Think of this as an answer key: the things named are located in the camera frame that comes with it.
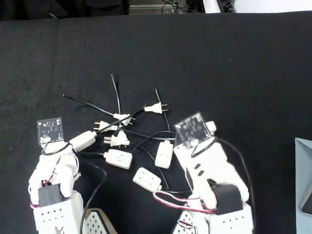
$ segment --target black cable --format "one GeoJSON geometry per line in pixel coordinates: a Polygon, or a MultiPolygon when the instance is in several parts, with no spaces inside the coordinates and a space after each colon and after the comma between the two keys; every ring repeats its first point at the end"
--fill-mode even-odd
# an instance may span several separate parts
{"type": "Polygon", "coordinates": [[[192,193],[191,190],[185,190],[185,191],[169,191],[169,190],[162,190],[164,192],[170,193],[170,194],[189,194],[192,193]]]}
{"type": "Polygon", "coordinates": [[[42,151],[41,151],[41,154],[42,154],[42,155],[50,156],[50,155],[57,154],[57,153],[59,153],[59,152],[62,152],[62,151],[65,150],[68,146],[71,145],[71,143],[68,142],[63,148],[60,148],[59,150],[56,150],[56,151],[51,152],[51,153],[46,153],[44,150],[47,148],[47,146],[48,146],[49,143],[50,143],[50,142],[48,142],[48,143],[44,146],[44,148],[42,149],[42,151]]]}
{"type": "Polygon", "coordinates": [[[115,79],[113,77],[113,74],[111,74],[111,78],[112,78],[112,82],[113,82],[115,93],[116,93],[116,97],[117,97],[118,113],[121,115],[121,104],[120,104],[119,92],[118,92],[118,89],[117,89],[117,86],[116,86],[116,81],[115,81],[115,79]]]}
{"type": "MultiPolygon", "coordinates": [[[[135,146],[136,148],[142,149],[145,153],[148,154],[148,156],[153,160],[153,162],[155,162],[155,159],[154,159],[153,155],[152,155],[147,149],[145,149],[145,148],[142,147],[142,146],[139,146],[137,143],[134,143],[134,142],[130,142],[130,145],[133,145],[133,146],[135,146]]],[[[161,170],[160,167],[157,167],[157,168],[158,168],[158,170],[159,170],[159,173],[161,174],[161,177],[162,177],[162,179],[163,179],[163,181],[164,181],[164,183],[165,183],[167,189],[169,189],[169,185],[168,185],[168,182],[167,182],[167,179],[166,179],[164,173],[162,172],[162,170],[161,170]]]]}
{"type": "Polygon", "coordinates": [[[250,177],[247,165],[246,165],[245,160],[244,160],[244,156],[235,146],[233,146],[228,141],[220,139],[218,137],[216,137],[216,141],[229,146],[240,157],[240,160],[241,160],[241,162],[243,164],[243,167],[244,167],[244,170],[245,170],[245,174],[247,176],[247,180],[248,180],[248,184],[249,184],[249,190],[250,190],[250,195],[251,195],[251,199],[252,199],[252,207],[253,207],[253,230],[256,230],[256,215],[255,215],[256,209],[255,209],[255,200],[254,200],[254,187],[253,187],[253,182],[252,182],[252,179],[250,177]]]}
{"type": "Polygon", "coordinates": [[[132,114],[130,114],[130,115],[129,115],[128,117],[126,117],[126,118],[123,118],[123,119],[121,119],[121,120],[117,120],[117,121],[115,121],[115,122],[113,122],[113,123],[107,125],[106,127],[97,130],[96,133],[100,133],[100,132],[102,132],[103,130],[105,130],[105,129],[107,129],[107,128],[109,128],[109,127],[111,127],[111,126],[113,126],[113,125],[115,125],[115,124],[117,124],[117,123],[120,123],[120,122],[122,122],[122,121],[124,121],[124,120],[126,120],[126,119],[128,119],[128,118],[131,118],[131,117],[135,116],[137,113],[139,113],[140,111],[144,110],[144,107],[145,107],[145,106],[140,107],[140,109],[136,110],[135,112],[133,112],[132,114]]]}
{"type": "MultiPolygon", "coordinates": [[[[73,152],[74,152],[74,154],[75,154],[77,157],[79,157],[79,154],[78,154],[77,151],[75,151],[75,150],[73,149],[73,152]]],[[[84,222],[84,218],[85,218],[85,216],[86,216],[87,210],[88,210],[88,208],[89,208],[89,206],[90,206],[90,204],[91,204],[93,198],[94,198],[95,195],[97,194],[97,192],[98,192],[98,190],[100,189],[100,187],[105,183],[106,178],[107,178],[106,171],[105,171],[103,168],[100,168],[100,167],[98,167],[97,165],[95,165],[95,164],[93,164],[93,163],[91,163],[91,162],[88,162],[88,161],[85,160],[85,159],[84,159],[84,162],[86,162],[87,164],[89,164],[90,166],[92,166],[92,167],[94,167],[94,168],[96,168],[96,169],[101,170],[101,171],[103,172],[103,180],[98,184],[98,186],[96,187],[96,189],[94,189],[94,191],[93,191],[91,197],[89,198],[87,204],[85,205],[85,207],[84,207],[84,209],[83,209],[83,213],[82,213],[82,217],[81,217],[81,221],[80,221],[80,228],[79,228],[79,233],[80,233],[80,234],[82,234],[83,222],[84,222]]]]}
{"type": "Polygon", "coordinates": [[[90,103],[90,102],[87,102],[87,101],[84,101],[84,100],[81,100],[81,99],[79,99],[79,98],[70,97],[70,96],[67,96],[67,95],[65,95],[65,94],[63,94],[63,97],[64,97],[64,98],[67,98],[67,99],[70,99],[70,100],[73,100],[73,101],[81,102],[81,103],[83,103],[83,104],[85,104],[85,105],[88,105],[88,106],[91,106],[91,107],[93,107],[93,108],[95,108],[95,109],[97,109],[97,110],[99,110],[99,111],[102,111],[103,113],[106,113],[106,114],[108,114],[108,115],[110,115],[110,116],[113,116],[113,115],[114,115],[113,113],[110,113],[110,112],[108,112],[108,111],[105,111],[105,110],[99,108],[98,106],[95,106],[94,104],[92,104],[92,103],[90,103]]]}
{"type": "MultiPolygon", "coordinates": [[[[146,135],[146,134],[143,134],[143,133],[138,133],[136,131],[125,129],[125,128],[118,128],[118,130],[123,130],[126,133],[130,133],[130,134],[137,135],[137,136],[140,136],[140,137],[145,137],[145,138],[151,137],[149,135],[146,135]]],[[[170,137],[152,137],[152,139],[154,139],[154,140],[175,140],[174,137],[173,138],[170,138],[170,137]]]]}
{"type": "Polygon", "coordinates": [[[163,14],[164,11],[164,7],[167,5],[167,3],[165,3],[162,7],[161,7],[161,13],[163,14]]]}
{"type": "Polygon", "coordinates": [[[151,135],[150,137],[146,138],[146,139],[145,139],[144,141],[142,141],[141,143],[139,143],[138,146],[136,146],[136,147],[134,148],[134,150],[136,150],[137,147],[144,145],[147,141],[149,141],[149,140],[152,139],[153,137],[156,137],[157,135],[162,134],[162,133],[172,133],[172,134],[176,134],[176,133],[171,132],[171,131],[161,131],[161,132],[155,133],[155,134],[151,135]]]}
{"type": "Polygon", "coordinates": [[[88,156],[88,158],[104,158],[104,154],[99,153],[99,152],[83,152],[83,151],[80,151],[79,154],[88,156]]]}
{"type": "Polygon", "coordinates": [[[175,8],[177,8],[177,9],[181,10],[181,11],[188,12],[188,11],[182,9],[181,7],[174,6],[174,4],[172,4],[172,3],[170,3],[170,2],[168,2],[168,1],[166,1],[166,0],[162,0],[162,1],[165,2],[166,4],[171,5],[172,7],[175,7],[175,8]]]}

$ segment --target black cloth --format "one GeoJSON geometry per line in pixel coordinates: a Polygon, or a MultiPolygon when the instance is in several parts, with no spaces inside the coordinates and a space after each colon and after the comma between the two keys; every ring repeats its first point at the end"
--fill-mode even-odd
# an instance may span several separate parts
{"type": "MultiPolygon", "coordinates": [[[[156,103],[157,88],[171,107],[171,125],[196,111],[214,120],[217,135],[242,151],[250,169],[256,233],[295,233],[294,138],[312,133],[312,13],[15,21],[0,25],[0,38],[2,233],[35,232],[27,186],[40,155],[36,120],[62,117],[66,140],[113,121],[62,97],[116,113],[111,73],[123,113],[156,103]]],[[[129,129],[151,134],[166,124],[142,113],[129,129]]],[[[146,147],[156,154],[156,141],[146,147]]],[[[105,149],[98,142],[88,150],[105,149]]],[[[245,179],[238,157],[225,149],[245,179]]],[[[169,233],[179,211],[132,182],[139,167],[159,175],[144,152],[133,156],[130,170],[93,159],[108,178],[92,206],[121,234],[169,233]]],[[[75,188],[86,202],[100,173],[83,164],[81,174],[75,188]]],[[[187,189],[175,157],[165,175],[171,190],[187,189]]]]}

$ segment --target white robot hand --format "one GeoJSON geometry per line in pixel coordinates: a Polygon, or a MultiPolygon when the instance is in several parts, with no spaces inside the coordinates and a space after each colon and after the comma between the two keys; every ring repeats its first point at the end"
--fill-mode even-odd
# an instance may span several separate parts
{"type": "MultiPolygon", "coordinates": [[[[66,145],[65,142],[49,144],[46,152],[52,152],[66,145]]],[[[70,197],[73,191],[74,182],[80,174],[79,162],[72,152],[72,146],[53,154],[40,155],[39,163],[29,179],[28,192],[33,205],[39,205],[38,191],[48,183],[60,184],[60,192],[64,197],[70,197]]]]}
{"type": "Polygon", "coordinates": [[[247,186],[234,166],[227,162],[221,144],[213,140],[214,137],[199,144],[195,152],[194,148],[186,149],[184,145],[176,146],[174,149],[182,168],[189,174],[188,183],[193,184],[193,196],[202,198],[208,209],[215,209],[217,200],[208,182],[212,180],[217,185],[235,185],[239,189],[242,201],[246,202],[249,199],[247,186]],[[207,150],[192,157],[194,153],[200,152],[208,145],[210,147],[207,150]]]}

